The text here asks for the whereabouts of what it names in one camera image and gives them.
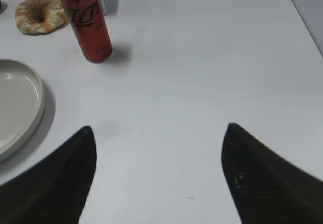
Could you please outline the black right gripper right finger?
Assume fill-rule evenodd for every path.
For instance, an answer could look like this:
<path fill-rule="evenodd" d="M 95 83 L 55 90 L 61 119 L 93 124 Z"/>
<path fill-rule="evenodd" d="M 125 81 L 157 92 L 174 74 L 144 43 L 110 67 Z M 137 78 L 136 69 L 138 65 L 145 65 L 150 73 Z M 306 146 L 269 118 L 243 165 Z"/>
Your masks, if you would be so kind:
<path fill-rule="evenodd" d="M 322 181 L 236 123 L 228 124 L 221 164 L 242 223 L 322 223 Z"/>

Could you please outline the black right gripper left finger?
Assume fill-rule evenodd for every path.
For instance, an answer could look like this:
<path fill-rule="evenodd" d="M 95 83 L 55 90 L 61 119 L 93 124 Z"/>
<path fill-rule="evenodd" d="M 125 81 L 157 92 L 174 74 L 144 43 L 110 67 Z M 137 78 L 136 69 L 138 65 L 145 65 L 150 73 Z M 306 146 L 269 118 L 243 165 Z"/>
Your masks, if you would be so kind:
<path fill-rule="evenodd" d="M 96 170 L 84 126 L 50 155 L 1 185 L 1 223 L 78 223 Z"/>

